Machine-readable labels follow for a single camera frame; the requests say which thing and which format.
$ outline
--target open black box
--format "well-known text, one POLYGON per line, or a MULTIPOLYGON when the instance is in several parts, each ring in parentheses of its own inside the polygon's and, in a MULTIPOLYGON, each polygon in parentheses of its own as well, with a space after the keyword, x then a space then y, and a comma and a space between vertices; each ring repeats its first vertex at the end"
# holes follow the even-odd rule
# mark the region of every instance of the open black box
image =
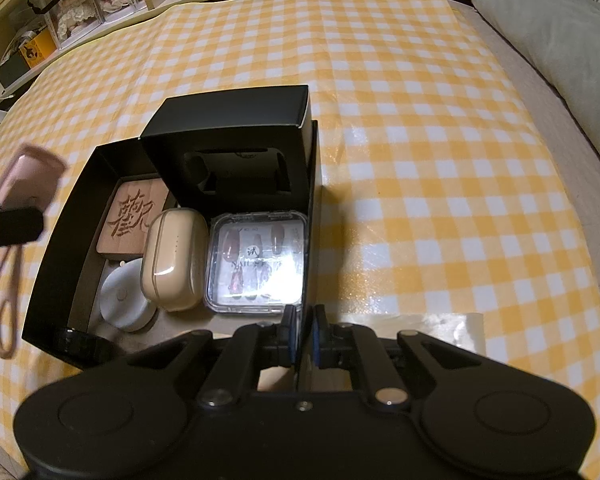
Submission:
MULTIPOLYGON (((156 176, 181 206, 198 210, 207 222, 227 212, 307 215, 298 308, 302 326, 302 316, 315 304, 322 185, 318 126, 311 120, 308 87, 279 86, 170 98, 139 138, 97 146, 50 235, 27 309, 24 341, 78 368, 120 352, 110 340, 88 333, 106 264, 95 247, 120 183, 156 176)), ((187 317, 180 332, 209 328, 211 318, 228 319, 204 306, 193 310, 200 315, 187 317)), ((230 318, 234 329, 258 321, 230 318)))

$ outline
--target metal bolt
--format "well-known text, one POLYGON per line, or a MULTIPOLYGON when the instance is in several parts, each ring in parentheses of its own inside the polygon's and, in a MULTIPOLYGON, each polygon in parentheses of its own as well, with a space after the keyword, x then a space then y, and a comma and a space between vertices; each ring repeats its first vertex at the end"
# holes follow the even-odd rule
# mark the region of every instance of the metal bolt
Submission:
POLYGON ((381 388, 376 391, 376 400, 386 406, 402 404, 409 398, 407 392, 400 388, 381 388))
POLYGON ((218 388, 217 390, 207 390, 202 394, 200 400, 208 406, 224 406, 232 402, 234 396, 228 390, 218 388))
POLYGON ((314 404, 310 400, 301 400, 296 404, 296 410, 299 412, 308 412, 314 404))

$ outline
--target orange box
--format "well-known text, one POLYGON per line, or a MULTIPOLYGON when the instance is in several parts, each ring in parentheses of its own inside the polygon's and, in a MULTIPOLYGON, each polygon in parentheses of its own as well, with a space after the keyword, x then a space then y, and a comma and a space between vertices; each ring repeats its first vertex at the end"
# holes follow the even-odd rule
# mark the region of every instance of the orange box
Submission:
POLYGON ((48 28, 45 28, 33 40, 27 41, 27 43, 20 47, 20 53, 29 65, 29 68, 35 67, 55 51, 56 44, 48 28))

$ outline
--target gray pillow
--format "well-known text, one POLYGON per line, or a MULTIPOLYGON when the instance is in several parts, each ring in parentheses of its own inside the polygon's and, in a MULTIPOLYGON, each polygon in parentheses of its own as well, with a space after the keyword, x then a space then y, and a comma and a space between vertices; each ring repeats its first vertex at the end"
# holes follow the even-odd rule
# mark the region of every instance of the gray pillow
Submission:
POLYGON ((472 0, 555 86, 600 154, 600 4, 592 0, 472 0))

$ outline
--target woven fabric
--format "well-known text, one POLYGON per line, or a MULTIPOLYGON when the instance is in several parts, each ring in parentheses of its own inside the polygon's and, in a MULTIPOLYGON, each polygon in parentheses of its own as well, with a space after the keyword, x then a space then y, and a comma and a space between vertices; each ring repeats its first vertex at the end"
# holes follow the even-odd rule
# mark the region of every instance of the woven fabric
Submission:
MULTIPOLYGON (((483 313, 490 357, 592 405, 584 473, 599 476, 600 295, 582 229, 516 91, 446 0, 172 7, 50 65, 0 126, 0 173, 21 140, 67 160, 50 230, 94 147, 138 136, 165 98, 277 84, 308 84, 320 127, 319 299, 483 313)), ((47 240, 24 251, 20 326, 47 240)), ((69 372, 24 343, 0 360, 0 444, 18 460, 14 410, 69 372)))

